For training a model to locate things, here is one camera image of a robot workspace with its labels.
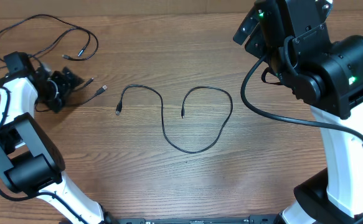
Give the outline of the black cable silver plug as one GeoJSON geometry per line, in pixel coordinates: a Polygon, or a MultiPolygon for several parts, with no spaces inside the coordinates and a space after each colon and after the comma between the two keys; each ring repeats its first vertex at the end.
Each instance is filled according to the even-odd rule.
{"type": "MultiPolygon", "coordinates": [[[[7,37],[15,46],[11,49],[25,51],[33,57],[40,58],[52,51],[65,37],[82,35],[85,40],[75,55],[62,54],[62,59],[82,62],[92,58],[98,51],[100,43],[92,31],[48,15],[36,14],[11,24],[0,30],[0,41],[7,37]]],[[[0,53],[0,61],[4,61],[5,50],[0,53]]]]}

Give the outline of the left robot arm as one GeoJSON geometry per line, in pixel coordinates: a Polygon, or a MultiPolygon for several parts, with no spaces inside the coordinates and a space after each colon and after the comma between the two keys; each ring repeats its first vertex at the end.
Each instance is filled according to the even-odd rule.
{"type": "Polygon", "coordinates": [[[34,119],[45,104],[57,113],[75,90],[87,86],[67,67],[52,71],[32,55],[4,56],[8,73],[0,78],[0,196],[21,202],[41,199],[70,223],[115,223],[102,205],[87,197],[65,171],[64,159],[34,119]]]}

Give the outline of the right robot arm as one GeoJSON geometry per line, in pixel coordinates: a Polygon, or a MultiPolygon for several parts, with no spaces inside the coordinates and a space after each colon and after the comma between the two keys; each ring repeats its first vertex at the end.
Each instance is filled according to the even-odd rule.
{"type": "Polygon", "coordinates": [[[233,40],[265,73],[310,105],[313,120],[260,110],[256,114],[320,129],[327,166],[294,188],[295,202],[269,223],[363,223],[363,36],[329,38],[331,1],[256,1],[233,40]]]}

